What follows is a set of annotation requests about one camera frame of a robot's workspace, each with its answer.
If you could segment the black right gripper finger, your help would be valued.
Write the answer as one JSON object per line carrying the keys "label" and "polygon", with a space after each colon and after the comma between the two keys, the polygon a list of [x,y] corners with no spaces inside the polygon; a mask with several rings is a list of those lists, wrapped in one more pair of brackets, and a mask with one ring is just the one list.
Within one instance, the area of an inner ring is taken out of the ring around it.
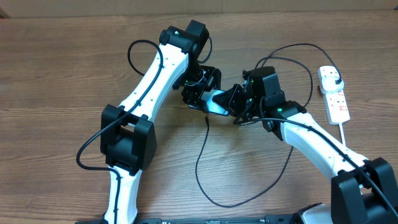
{"label": "black right gripper finger", "polygon": [[236,103],[234,101],[234,95],[235,93],[233,90],[228,90],[215,95],[213,101],[225,110],[235,110]]}
{"label": "black right gripper finger", "polygon": [[228,104],[231,115],[238,117],[246,107],[246,97],[243,92],[243,87],[240,84],[235,84],[232,87],[232,95]]}

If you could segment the blue Galaxy smartphone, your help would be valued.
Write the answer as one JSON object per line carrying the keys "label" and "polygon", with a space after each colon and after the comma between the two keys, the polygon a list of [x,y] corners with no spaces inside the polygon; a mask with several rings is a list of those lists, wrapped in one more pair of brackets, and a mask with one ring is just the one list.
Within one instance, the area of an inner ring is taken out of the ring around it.
{"label": "blue Galaxy smartphone", "polygon": [[229,112],[227,110],[223,109],[220,105],[213,101],[213,97],[222,92],[224,92],[224,90],[204,91],[200,99],[207,104],[209,113],[221,116],[229,116]]}

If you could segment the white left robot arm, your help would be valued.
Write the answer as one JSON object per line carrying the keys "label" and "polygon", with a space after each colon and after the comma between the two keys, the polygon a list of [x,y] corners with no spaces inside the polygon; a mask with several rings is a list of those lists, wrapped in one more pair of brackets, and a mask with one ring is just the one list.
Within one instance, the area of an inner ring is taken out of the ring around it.
{"label": "white left robot arm", "polygon": [[209,40],[206,25],[197,21],[184,30],[163,30],[155,58],[137,87],[119,106],[103,110],[100,151],[106,156],[111,185],[100,223],[133,223],[137,218],[141,175],[157,149],[155,118],[170,90],[182,87],[183,101],[193,109],[229,115],[213,101],[221,93],[221,72],[198,60]]}

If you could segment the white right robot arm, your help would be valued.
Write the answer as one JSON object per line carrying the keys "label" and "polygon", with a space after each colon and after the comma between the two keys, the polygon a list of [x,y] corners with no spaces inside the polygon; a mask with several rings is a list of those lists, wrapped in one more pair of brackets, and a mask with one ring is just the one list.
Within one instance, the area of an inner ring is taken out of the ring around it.
{"label": "white right robot arm", "polygon": [[214,90],[211,98],[236,124],[264,129],[298,149],[330,181],[330,204],[316,203],[291,223],[397,223],[397,182],[391,165],[369,160],[328,134],[307,110],[287,101],[274,67],[243,72],[245,82]]}

